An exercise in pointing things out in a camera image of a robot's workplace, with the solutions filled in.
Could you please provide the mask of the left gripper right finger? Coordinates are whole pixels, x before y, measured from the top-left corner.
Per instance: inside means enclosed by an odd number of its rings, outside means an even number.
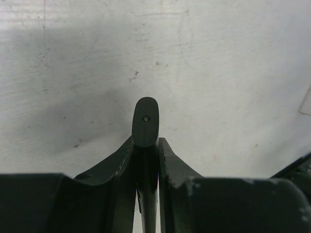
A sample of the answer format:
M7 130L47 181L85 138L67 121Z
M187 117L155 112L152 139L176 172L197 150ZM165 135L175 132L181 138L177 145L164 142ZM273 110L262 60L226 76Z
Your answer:
M311 194L287 179L203 177L159 146L163 233L308 233Z

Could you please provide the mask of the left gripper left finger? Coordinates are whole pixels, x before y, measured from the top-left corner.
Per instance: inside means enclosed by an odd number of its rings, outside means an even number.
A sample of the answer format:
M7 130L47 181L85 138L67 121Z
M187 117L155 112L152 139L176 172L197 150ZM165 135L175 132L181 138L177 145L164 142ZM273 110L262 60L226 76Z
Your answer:
M136 136L89 170L0 176L0 230L3 233L130 233L136 183Z

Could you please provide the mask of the slim black remote control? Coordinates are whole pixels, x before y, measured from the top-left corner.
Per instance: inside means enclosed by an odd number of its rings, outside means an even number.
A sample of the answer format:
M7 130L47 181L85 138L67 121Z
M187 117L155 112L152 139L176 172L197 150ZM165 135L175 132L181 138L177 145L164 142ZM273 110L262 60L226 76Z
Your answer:
M135 106L132 122L137 194L144 233L156 232L159 108L154 98L143 97Z

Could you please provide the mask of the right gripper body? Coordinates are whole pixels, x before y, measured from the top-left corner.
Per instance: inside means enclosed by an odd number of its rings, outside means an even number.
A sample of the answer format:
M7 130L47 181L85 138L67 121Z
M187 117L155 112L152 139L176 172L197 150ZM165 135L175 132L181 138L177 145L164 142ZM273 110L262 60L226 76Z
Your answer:
M287 179L301 189L304 194L311 193L311 153L300 157L271 178Z

